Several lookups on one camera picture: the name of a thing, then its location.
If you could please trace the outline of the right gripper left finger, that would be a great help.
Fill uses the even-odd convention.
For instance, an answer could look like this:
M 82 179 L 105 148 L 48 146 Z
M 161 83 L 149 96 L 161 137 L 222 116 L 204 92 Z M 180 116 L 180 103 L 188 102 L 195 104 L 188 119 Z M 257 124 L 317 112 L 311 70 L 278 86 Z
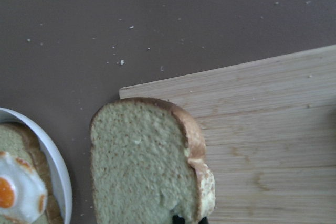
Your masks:
M 184 218 L 175 215 L 172 218 L 172 224 L 184 224 Z

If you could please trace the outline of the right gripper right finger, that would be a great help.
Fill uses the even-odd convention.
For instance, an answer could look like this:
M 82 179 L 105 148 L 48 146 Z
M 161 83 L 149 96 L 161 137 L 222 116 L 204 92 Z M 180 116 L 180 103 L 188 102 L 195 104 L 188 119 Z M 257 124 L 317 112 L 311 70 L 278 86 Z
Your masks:
M 207 217 L 202 218 L 198 224 L 209 224 L 208 218 Z

